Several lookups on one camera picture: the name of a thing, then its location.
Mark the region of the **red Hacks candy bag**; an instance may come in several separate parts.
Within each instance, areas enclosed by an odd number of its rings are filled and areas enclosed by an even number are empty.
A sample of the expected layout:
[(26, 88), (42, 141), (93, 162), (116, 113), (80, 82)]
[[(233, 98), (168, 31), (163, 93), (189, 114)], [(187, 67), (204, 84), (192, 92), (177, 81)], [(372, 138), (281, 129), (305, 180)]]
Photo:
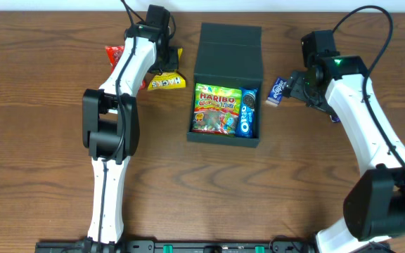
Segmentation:
[(113, 72), (123, 54), (124, 46), (106, 46), (105, 51), (110, 61), (111, 72)]

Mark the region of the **yellow Hacks candy bag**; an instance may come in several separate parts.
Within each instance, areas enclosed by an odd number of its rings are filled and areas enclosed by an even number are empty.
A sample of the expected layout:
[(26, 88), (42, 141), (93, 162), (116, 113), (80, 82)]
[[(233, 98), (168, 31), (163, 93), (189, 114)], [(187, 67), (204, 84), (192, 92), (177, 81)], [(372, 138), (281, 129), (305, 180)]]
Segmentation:
[(153, 91), (157, 89), (183, 89), (186, 87), (186, 80), (178, 72), (164, 72), (155, 75), (147, 90)]

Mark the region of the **purple Dairy Milk bar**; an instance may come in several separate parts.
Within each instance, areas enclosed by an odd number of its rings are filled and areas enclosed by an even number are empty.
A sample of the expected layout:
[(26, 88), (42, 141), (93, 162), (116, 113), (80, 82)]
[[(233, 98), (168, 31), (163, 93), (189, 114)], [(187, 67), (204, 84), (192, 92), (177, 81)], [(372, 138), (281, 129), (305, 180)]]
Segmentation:
[(340, 123), (340, 118), (336, 115), (331, 115), (330, 120), (332, 123)]

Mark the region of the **blue Eclipse mints box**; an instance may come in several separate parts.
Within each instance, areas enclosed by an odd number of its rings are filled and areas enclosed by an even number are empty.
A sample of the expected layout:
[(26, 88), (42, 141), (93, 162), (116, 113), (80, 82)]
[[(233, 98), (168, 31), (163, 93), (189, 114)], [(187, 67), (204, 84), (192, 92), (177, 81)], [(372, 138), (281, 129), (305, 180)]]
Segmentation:
[(265, 100), (265, 103), (275, 107), (279, 106), (282, 101), (283, 92), (286, 87), (287, 87), (287, 80), (282, 77), (278, 77), (277, 80), (274, 82), (274, 85), (271, 87), (271, 90)]

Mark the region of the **blue Oreo cookie pack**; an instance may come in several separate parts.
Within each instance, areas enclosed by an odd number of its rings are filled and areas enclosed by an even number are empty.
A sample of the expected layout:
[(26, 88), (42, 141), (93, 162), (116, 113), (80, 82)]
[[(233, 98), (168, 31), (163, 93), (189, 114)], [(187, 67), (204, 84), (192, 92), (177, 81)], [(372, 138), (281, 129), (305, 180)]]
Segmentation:
[(235, 136), (252, 138), (257, 89), (241, 88), (240, 90), (242, 91), (242, 97)]

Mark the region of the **Haribo gummy worms bag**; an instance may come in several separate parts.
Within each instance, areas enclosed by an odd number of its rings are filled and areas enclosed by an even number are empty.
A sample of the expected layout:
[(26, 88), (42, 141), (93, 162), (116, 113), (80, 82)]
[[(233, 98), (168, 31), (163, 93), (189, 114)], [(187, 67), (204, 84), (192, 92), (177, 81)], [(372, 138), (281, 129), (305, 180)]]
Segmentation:
[(197, 83), (192, 132), (234, 135), (240, 114), (240, 89)]

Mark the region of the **dark green box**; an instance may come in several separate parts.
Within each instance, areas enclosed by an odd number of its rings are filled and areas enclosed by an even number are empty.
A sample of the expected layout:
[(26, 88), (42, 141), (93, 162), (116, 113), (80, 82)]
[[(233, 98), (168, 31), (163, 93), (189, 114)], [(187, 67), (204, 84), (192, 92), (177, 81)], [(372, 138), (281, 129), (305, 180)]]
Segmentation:
[(201, 25), (198, 54), (193, 71), (195, 84), (209, 84), (231, 89), (256, 89), (252, 138), (192, 132), (186, 138), (196, 143), (210, 143), (256, 148), (260, 142), (261, 91), (264, 81), (262, 28), (204, 22)]

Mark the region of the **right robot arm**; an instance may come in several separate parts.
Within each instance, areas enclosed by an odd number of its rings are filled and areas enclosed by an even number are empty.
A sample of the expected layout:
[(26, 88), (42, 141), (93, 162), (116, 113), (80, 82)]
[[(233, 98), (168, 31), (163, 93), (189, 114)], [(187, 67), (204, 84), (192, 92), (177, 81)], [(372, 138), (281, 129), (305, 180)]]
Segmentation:
[(405, 235), (405, 146), (375, 97), (363, 60), (340, 55), (330, 30), (311, 32), (301, 44), (307, 71), (294, 71), (283, 95), (338, 117), (360, 171), (342, 218), (315, 235), (316, 250), (358, 252)]

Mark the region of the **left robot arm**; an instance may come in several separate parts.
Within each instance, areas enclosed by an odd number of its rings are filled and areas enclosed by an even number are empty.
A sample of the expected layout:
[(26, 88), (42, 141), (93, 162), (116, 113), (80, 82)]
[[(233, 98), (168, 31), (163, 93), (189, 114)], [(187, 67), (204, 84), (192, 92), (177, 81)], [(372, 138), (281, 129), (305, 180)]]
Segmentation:
[(169, 42), (174, 37), (172, 14), (150, 5), (146, 17), (124, 32), (124, 50), (108, 79), (82, 98), (82, 140), (94, 171), (94, 205), (88, 239), (116, 245), (123, 234), (124, 176), (139, 144), (136, 96), (148, 74), (173, 72), (179, 54)]

